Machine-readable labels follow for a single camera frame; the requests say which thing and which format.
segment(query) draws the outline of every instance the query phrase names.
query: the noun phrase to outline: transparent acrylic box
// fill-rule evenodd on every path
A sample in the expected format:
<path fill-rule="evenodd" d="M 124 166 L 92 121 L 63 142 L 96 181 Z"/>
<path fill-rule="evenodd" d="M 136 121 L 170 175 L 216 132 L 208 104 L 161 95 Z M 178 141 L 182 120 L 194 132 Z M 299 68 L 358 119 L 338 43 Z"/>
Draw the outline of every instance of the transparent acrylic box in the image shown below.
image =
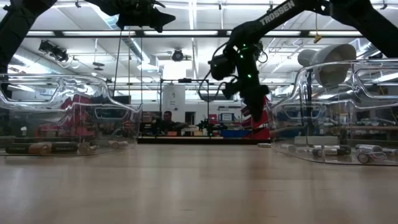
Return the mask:
<path fill-rule="evenodd" d="M 0 155 L 87 156 L 136 145 L 142 107 L 83 75 L 1 77 Z"/>
<path fill-rule="evenodd" d="M 337 85 L 325 87 L 314 75 L 341 67 L 346 72 L 329 80 Z M 398 166 L 398 60 L 305 67 L 292 94 L 267 109 L 274 151 L 313 162 Z"/>

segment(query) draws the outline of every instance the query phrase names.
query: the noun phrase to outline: clear plastic enclosure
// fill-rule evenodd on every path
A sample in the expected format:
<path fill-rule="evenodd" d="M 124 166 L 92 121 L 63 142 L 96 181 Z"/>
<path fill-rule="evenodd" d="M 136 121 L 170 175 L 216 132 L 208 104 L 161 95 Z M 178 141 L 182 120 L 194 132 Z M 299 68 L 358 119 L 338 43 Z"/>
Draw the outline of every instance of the clear plastic enclosure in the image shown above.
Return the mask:
<path fill-rule="evenodd" d="M 135 146 L 142 107 L 83 75 L 3 75 L 0 155 L 84 156 Z"/>
<path fill-rule="evenodd" d="M 323 86 L 319 76 L 339 70 L 345 81 L 329 77 Z M 268 110 L 277 152 L 315 162 L 398 165 L 398 60 L 303 68 L 292 94 Z"/>

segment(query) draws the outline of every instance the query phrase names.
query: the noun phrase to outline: ceiling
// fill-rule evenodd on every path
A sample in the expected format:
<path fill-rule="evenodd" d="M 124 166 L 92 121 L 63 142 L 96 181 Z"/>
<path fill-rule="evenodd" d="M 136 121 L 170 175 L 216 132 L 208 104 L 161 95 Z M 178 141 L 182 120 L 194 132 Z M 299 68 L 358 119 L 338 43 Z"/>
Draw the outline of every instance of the ceiling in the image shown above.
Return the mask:
<path fill-rule="evenodd" d="M 160 1 L 164 3 L 167 8 L 159 10 L 176 16 L 176 20 L 167 24 L 164 30 L 178 29 L 178 30 L 220 30 L 233 29 L 237 25 L 255 20 L 266 13 L 270 1 L 268 0 L 173 0 Z M 219 2 L 223 6 L 223 10 L 218 9 Z M 275 6 L 280 3 L 280 0 L 273 0 Z M 375 5 L 382 3 L 382 1 L 372 1 Z M 389 6 L 398 5 L 398 1 L 386 1 Z M 58 3 L 50 10 L 43 13 L 35 22 L 32 30 L 110 30 L 109 25 L 105 23 L 104 15 L 98 12 L 96 6 L 89 5 L 84 1 L 80 1 L 82 7 L 77 8 L 74 1 L 58 0 Z M 380 10 L 381 14 L 386 16 L 395 25 L 398 25 L 398 12 L 395 7 L 388 7 L 385 10 Z M 5 11 L 0 11 L 0 16 L 4 17 Z M 312 12 L 303 12 L 293 19 L 288 21 L 284 26 L 277 29 L 285 30 L 353 30 L 351 27 L 344 26 L 339 22 L 334 21 L 330 17 L 317 16 Z M 138 30 L 139 27 L 131 27 L 130 29 Z M 26 38 L 22 43 L 22 48 L 40 55 L 38 51 L 40 41 L 44 38 Z M 80 62 L 78 68 L 67 67 L 70 73 L 78 73 L 84 75 L 91 75 L 93 72 L 97 73 L 99 77 L 114 78 L 116 73 L 116 59 L 118 52 L 120 52 L 118 63 L 118 82 L 127 82 L 126 77 L 131 77 L 131 82 L 142 81 L 151 82 L 159 80 L 157 72 L 142 72 L 137 68 L 139 63 L 137 58 L 132 55 L 132 60 L 128 60 L 129 48 L 122 41 L 119 46 L 119 38 L 99 38 L 97 51 L 95 50 L 95 39 L 90 38 L 46 38 L 51 43 L 59 45 L 67 49 L 70 56 L 74 56 Z M 226 42 L 227 38 L 217 37 L 198 37 L 192 40 L 191 37 L 178 38 L 135 38 L 136 44 L 142 48 L 147 55 L 157 56 L 160 65 L 169 65 L 170 53 L 175 49 L 182 49 L 185 55 L 190 58 L 195 54 L 197 61 L 198 75 L 197 78 L 203 78 L 209 69 L 208 61 L 213 55 L 216 48 L 222 43 Z M 303 49 L 322 49 L 331 44 L 345 44 L 354 41 L 355 38 L 324 38 L 317 44 L 313 43 L 313 38 L 263 38 L 262 43 L 264 50 L 268 53 L 269 59 L 265 64 L 259 64 L 260 79 L 263 82 L 274 83 L 292 83 L 295 78 L 295 73 L 301 68 L 297 63 L 297 54 Z M 95 66 L 92 65 L 94 61 L 105 64 L 103 71 L 94 71 Z M 187 69 L 186 77 L 193 78 L 194 72 L 192 61 L 181 63 L 174 69 Z"/>

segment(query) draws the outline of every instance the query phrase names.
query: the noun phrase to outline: person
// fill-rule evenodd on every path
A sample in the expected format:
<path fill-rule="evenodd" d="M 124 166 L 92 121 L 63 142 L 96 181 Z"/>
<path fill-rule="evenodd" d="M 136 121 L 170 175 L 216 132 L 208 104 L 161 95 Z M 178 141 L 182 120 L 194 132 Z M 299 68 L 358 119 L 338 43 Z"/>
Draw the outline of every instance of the person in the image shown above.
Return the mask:
<path fill-rule="evenodd" d="M 181 131 L 181 129 L 187 127 L 188 123 L 179 123 L 172 120 L 172 112 L 165 111 L 163 114 L 163 120 L 156 120 L 152 125 L 152 129 L 158 130 L 160 133 L 167 134 L 168 131 Z"/>

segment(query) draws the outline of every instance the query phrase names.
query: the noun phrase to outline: man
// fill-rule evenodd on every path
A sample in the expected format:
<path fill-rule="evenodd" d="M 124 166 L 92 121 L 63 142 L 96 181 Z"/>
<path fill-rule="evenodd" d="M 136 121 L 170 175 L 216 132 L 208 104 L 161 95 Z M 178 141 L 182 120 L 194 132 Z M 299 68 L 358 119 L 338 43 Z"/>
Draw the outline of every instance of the man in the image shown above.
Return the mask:
<path fill-rule="evenodd" d="M 172 120 L 172 112 L 171 111 L 166 111 L 163 114 L 163 120 L 159 121 L 157 120 L 153 125 L 152 129 L 158 130 L 159 133 L 164 133 L 167 134 L 168 131 L 181 131 L 181 129 L 187 127 L 189 124 L 188 123 L 178 123 L 174 122 Z"/>

